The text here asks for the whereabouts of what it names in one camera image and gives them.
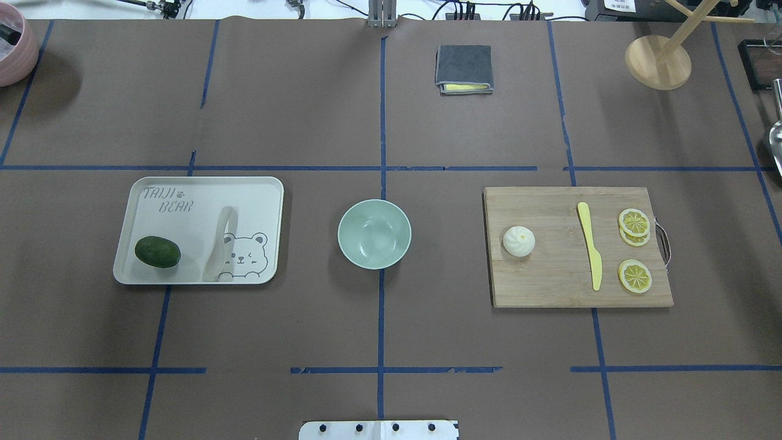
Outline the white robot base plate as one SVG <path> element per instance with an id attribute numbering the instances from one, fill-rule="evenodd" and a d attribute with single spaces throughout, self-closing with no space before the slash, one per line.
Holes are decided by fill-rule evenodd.
<path id="1" fill-rule="evenodd" d="M 350 420 L 310 421 L 299 439 L 458 439 L 457 421 L 451 420 Z"/>

